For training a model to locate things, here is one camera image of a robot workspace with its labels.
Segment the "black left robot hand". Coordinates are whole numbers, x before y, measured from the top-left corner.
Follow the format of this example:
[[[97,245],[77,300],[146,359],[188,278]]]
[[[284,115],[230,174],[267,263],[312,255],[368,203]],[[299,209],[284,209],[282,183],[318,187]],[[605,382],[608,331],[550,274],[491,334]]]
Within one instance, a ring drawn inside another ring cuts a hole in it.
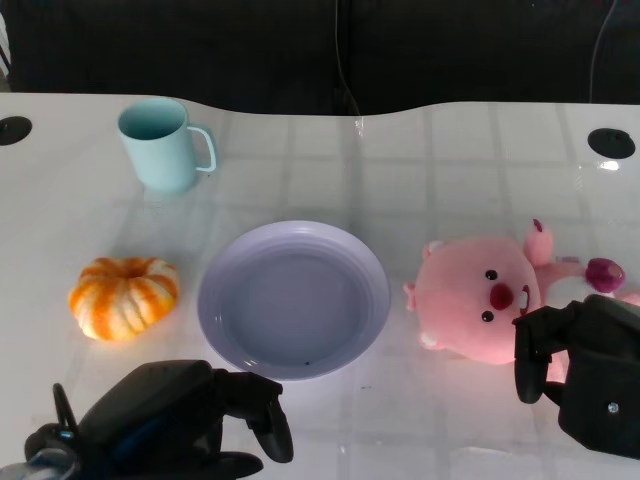
[[[146,363],[90,408],[79,434],[103,454],[108,479],[241,479],[263,463],[222,451],[223,421],[245,421],[272,461],[289,463],[294,446],[282,392],[275,381],[204,360]]]

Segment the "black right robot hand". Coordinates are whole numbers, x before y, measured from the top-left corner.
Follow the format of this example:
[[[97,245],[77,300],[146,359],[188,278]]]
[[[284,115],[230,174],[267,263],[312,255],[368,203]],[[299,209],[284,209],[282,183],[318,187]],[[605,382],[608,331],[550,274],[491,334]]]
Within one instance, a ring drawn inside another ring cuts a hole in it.
[[[513,321],[515,385],[548,397],[560,428],[584,447],[639,458],[639,307],[600,295]]]

